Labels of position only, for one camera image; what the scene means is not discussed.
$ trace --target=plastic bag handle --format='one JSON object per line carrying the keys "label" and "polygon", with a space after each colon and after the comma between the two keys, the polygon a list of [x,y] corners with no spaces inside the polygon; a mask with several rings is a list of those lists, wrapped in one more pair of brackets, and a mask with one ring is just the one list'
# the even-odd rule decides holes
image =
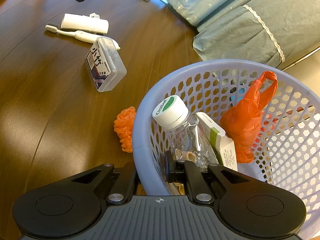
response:
{"label": "plastic bag handle", "polygon": [[[273,83],[270,87],[268,87],[266,90],[260,93],[259,89],[262,86],[262,84],[266,81],[266,79],[273,81]],[[258,105],[256,106],[257,109],[261,111],[270,102],[271,98],[273,98],[273,96],[276,93],[277,87],[278,80],[276,74],[274,74],[271,71],[265,71],[258,79],[252,82],[249,91],[246,93],[244,98],[248,98],[250,100],[254,99],[254,101],[258,103]]]}

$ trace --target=orange sponge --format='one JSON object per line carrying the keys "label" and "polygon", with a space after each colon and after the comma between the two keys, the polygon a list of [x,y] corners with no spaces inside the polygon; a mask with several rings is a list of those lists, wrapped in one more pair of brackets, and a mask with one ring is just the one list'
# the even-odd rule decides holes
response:
{"label": "orange sponge", "polygon": [[120,138],[122,150],[128,153],[132,152],[132,127],[135,116],[136,109],[133,106],[130,106],[129,108],[122,110],[114,121],[115,132]]}

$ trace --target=silver bolt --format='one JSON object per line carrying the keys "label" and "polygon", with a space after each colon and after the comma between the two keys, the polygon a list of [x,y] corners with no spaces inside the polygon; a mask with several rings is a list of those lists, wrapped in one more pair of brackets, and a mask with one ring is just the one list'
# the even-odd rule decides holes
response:
{"label": "silver bolt", "polygon": [[118,202],[124,199],[124,196],[118,193],[114,193],[108,196],[108,199],[113,202]]}
{"label": "silver bolt", "polygon": [[201,193],[201,194],[198,194],[196,196],[196,199],[199,200],[199,201],[204,201],[205,202],[205,201],[211,200],[212,197],[207,193]]}

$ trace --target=white lace trim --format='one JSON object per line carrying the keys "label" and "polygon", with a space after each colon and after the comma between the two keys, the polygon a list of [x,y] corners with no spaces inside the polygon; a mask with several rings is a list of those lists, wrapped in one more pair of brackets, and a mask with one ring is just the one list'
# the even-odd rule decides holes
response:
{"label": "white lace trim", "polygon": [[248,9],[254,17],[257,18],[258,22],[261,23],[262,27],[266,30],[266,32],[269,34],[270,36],[270,39],[273,41],[274,45],[276,46],[279,54],[280,54],[280,57],[281,57],[281,60],[282,62],[285,62],[285,57],[284,57],[284,53],[283,51],[281,50],[280,48],[280,45],[278,44],[278,42],[276,41],[276,39],[274,38],[273,34],[271,33],[271,31],[269,30],[269,28],[266,26],[266,24],[261,20],[260,16],[254,11],[252,10],[251,7],[247,6],[246,4],[243,5],[244,8]]}

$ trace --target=barcode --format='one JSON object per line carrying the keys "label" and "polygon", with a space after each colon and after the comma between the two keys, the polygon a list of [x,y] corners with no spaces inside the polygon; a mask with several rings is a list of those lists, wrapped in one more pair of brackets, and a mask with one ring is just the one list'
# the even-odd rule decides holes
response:
{"label": "barcode", "polygon": [[93,57],[91,55],[91,52],[89,52],[89,54],[87,56],[87,60],[88,60],[88,64],[90,66],[90,69],[92,69],[94,67],[94,61],[93,61]]}

